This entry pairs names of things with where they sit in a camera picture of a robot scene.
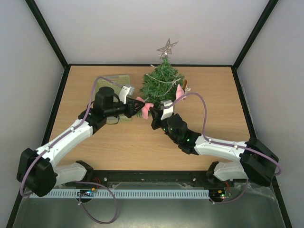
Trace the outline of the pink ornaments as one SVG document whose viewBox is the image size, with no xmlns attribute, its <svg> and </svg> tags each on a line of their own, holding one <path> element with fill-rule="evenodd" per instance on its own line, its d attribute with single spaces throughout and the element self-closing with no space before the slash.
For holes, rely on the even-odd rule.
<svg viewBox="0 0 304 228">
<path fill-rule="evenodd" d="M 147 120 L 150 108 L 154 107 L 154 104 L 145 102 L 141 97 L 137 97 L 136 100 L 141 101 L 141 102 L 144 103 L 144 107 L 141 109 L 142 118 Z"/>
</svg>

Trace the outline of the small green christmas tree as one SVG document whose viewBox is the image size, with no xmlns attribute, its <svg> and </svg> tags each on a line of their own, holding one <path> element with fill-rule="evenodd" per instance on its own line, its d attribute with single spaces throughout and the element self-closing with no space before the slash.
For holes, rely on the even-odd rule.
<svg viewBox="0 0 304 228">
<path fill-rule="evenodd" d="M 175 100 L 177 86 L 183 86 L 185 80 L 185 76 L 170 64 L 168 57 L 162 58 L 161 63 L 142 78 L 139 97 L 153 103 L 156 108 L 160 108 L 163 100 Z"/>
</svg>

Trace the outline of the pink felt triangle ornament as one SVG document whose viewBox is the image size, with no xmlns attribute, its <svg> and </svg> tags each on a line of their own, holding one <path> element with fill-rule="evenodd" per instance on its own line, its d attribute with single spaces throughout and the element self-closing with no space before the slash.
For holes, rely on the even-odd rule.
<svg viewBox="0 0 304 228">
<path fill-rule="evenodd" d="M 183 88 L 180 84 L 178 84 L 177 89 L 176 89 L 176 100 L 178 100 L 185 94 L 186 94 L 185 88 Z"/>
</svg>

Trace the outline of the brown gingerbread ornament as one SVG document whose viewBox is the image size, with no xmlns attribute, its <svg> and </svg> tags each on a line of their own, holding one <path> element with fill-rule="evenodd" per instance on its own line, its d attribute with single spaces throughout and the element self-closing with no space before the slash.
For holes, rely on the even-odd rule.
<svg viewBox="0 0 304 228">
<path fill-rule="evenodd" d="M 183 81 L 183 90 L 184 90 L 184 92 L 185 93 L 187 93 L 187 92 L 189 92 L 191 89 L 189 88 L 189 86 L 188 86 L 188 81 L 187 81 L 187 79 L 185 79 L 184 81 Z"/>
</svg>

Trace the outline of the silver star ornament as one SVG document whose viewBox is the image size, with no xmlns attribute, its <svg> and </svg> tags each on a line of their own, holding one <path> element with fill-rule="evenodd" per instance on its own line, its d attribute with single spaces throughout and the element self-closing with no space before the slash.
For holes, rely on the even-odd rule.
<svg viewBox="0 0 304 228">
<path fill-rule="evenodd" d="M 177 42 L 173 42 L 171 43 L 171 40 L 170 38 L 168 38 L 165 46 L 157 49 L 157 51 L 161 52 L 161 54 L 159 55 L 160 59 L 164 58 L 164 57 L 167 57 L 168 55 L 171 55 L 172 54 L 172 48 L 178 44 L 178 41 Z"/>
</svg>

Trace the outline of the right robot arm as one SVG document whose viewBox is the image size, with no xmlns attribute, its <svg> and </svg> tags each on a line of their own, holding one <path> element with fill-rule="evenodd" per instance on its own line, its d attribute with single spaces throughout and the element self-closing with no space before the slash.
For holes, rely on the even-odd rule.
<svg viewBox="0 0 304 228">
<path fill-rule="evenodd" d="M 207 138 L 188 129 L 179 114 L 168 109 L 150 108 L 152 129 L 162 128 L 178 148 L 186 154 L 210 155 L 228 162 L 213 162 L 207 174 L 208 183 L 218 186 L 230 179 L 248 179 L 268 187 L 275 175 L 278 157 L 260 140 L 251 137 L 247 142 L 232 142 Z"/>
</svg>

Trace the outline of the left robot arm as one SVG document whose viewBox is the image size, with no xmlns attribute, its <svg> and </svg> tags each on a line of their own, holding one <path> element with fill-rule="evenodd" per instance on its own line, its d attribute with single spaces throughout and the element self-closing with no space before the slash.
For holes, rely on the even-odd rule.
<svg viewBox="0 0 304 228">
<path fill-rule="evenodd" d="M 82 180 L 87 173 L 84 165 L 75 162 L 59 166 L 58 163 L 74 147 L 106 125 L 108 117 L 123 114 L 131 118 L 136 115 L 145 103 L 132 99 L 133 91 L 132 86 L 125 85 L 118 95 L 107 86 L 101 87 L 97 93 L 91 92 L 87 108 L 70 127 L 35 150 L 25 149 L 21 153 L 17 171 L 21 196 L 35 193 L 42 197 L 57 185 Z"/>
</svg>

